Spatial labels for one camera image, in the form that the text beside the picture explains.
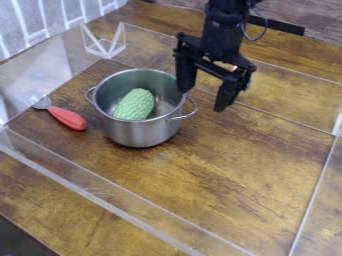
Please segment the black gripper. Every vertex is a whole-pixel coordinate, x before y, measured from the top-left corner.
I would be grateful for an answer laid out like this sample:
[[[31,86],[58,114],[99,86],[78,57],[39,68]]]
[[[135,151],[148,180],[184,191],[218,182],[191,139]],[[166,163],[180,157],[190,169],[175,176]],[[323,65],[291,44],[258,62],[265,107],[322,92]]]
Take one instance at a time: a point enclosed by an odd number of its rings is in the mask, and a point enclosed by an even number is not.
[[[176,83],[183,93],[195,86],[198,69],[221,79],[231,74],[231,71],[215,65],[217,62],[235,66],[235,72],[242,76],[241,79],[223,80],[214,104],[215,112],[223,112],[239,93],[247,90],[250,76],[257,70],[255,65],[241,54],[243,39],[254,41],[246,33],[251,9],[257,9],[257,0],[209,0],[205,5],[202,36],[176,34]]]

